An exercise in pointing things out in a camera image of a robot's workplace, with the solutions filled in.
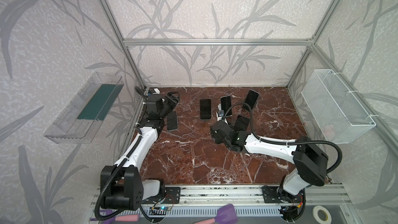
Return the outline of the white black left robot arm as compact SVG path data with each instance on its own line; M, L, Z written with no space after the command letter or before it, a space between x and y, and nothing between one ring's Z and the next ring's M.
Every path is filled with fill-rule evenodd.
M166 117L173 112L179 100L176 91L168 92L166 96L156 92L145 96L144 113L135 126L137 135L133 142L114 165L105 166L101 171L101 191L96 208L137 210L149 199L164 198L164 181L142 180L140 169L149 149L159 138Z

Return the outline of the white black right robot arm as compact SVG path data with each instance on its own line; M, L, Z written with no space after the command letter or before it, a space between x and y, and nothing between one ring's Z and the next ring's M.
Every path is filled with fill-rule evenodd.
M210 127L210 133L216 144L224 144L231 151L272 156L295 165L279 186L262 187L265 203L300 203L304 201L305 188L325 185L328 156L315 144L262 142L247 131L236 132L222 120Z

